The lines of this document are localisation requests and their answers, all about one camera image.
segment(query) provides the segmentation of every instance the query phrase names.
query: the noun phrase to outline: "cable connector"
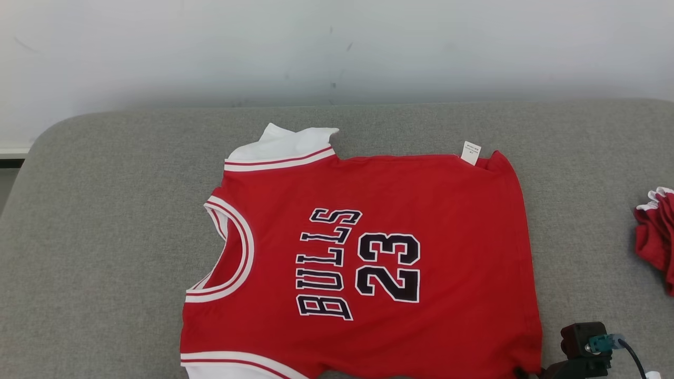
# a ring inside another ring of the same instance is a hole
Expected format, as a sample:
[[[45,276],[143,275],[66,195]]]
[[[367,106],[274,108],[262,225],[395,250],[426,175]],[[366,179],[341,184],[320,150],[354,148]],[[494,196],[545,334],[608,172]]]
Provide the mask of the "cable connector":
[[[601,336],[594,336],[590,338],[590,342],[586,346],[586,349],[590,353],[607,353],[611,350],[624,349],[618,340],[625,340],[625,336],[622,334],[602,334]]]

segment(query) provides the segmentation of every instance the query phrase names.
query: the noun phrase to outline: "black cable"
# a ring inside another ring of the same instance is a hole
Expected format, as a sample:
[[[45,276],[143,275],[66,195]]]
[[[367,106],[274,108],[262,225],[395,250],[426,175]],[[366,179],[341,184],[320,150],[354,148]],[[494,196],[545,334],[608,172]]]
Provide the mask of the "black cable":
[[[639,357],[636,356],[636,353],[634,353],[634,350],[627,344],[627,342],[619,339],[618,343],[627,350],[630,355],[632,356],[632,359],[634,359],[634,363],[636,363],[636,367],[639,369],[639,374],[641,374],[641,379],[646,379],[646,372],[644,371],[644,366],[641,366],[641,361],[639,360]]]

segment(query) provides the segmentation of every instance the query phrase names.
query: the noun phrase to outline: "white and red striped trim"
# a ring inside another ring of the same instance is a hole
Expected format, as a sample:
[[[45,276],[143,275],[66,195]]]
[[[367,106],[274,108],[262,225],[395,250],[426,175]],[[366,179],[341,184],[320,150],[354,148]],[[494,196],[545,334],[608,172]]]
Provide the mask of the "white and red striped trim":
[[[180,354],[181,366],[222,366],[250,368],[263,372],[276,379],[309,379],[295,369],[263,357],[261,355],[242,353],[240,351],[204,351],[201,353]]]
[[[245,282],[251,272],[251,267],[253,266],[253,256],[255,253],[253,233],[246,220],[241,216],[241,213],[223,199],[217,198],[216,196],[211,196],[204,206],[209,211],[213,221],[216,223],[218,233],[223,238],[226,237],[227,220],[234,223],[234,226],[241,235],[241,247],[243,248],[243,251],[241,252],[241,263],[239,264],[236,273],[234,273],[227,282],[215,287],[202,288],[206,282],[208,282],[211,274],[215,271],[215,268],[213,268],[213,270],[197,283],[197,285],[187,290],[185,303],[204,303],[221,299],[229,295]],[[218,258],[218,263],[220,262],[220,259],[222,259],[222,255],[223,254]]]
[[[298,156],[290,156],[284,159],[262,159],[258,161],[232,161],[231,159],[224,160],[225,171],[259,171],[271,169],[283,169],[286,167],[294,167],[301,165],[308,165],[321,159],[328,158],[335,155],[334,150],[330,145],[326,145],[315,152],[310,152]]]

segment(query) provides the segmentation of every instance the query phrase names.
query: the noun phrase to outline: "red jersey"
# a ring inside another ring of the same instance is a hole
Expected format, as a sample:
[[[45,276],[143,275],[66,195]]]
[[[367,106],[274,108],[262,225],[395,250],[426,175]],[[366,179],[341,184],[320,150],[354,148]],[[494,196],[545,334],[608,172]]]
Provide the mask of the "red jersey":
[[[205,205],[226,240],[187,292],[192,379],[513,378],[541,366],[522,193],[499,152],[226,161]]]

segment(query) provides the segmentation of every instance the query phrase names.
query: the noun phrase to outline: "white baseboard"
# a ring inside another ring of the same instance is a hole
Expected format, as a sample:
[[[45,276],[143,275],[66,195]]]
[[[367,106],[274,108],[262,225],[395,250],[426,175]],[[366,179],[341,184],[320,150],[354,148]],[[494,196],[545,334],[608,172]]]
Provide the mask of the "white baseboard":
[[[25,159],[29,148],[0,148],[0,159]]]

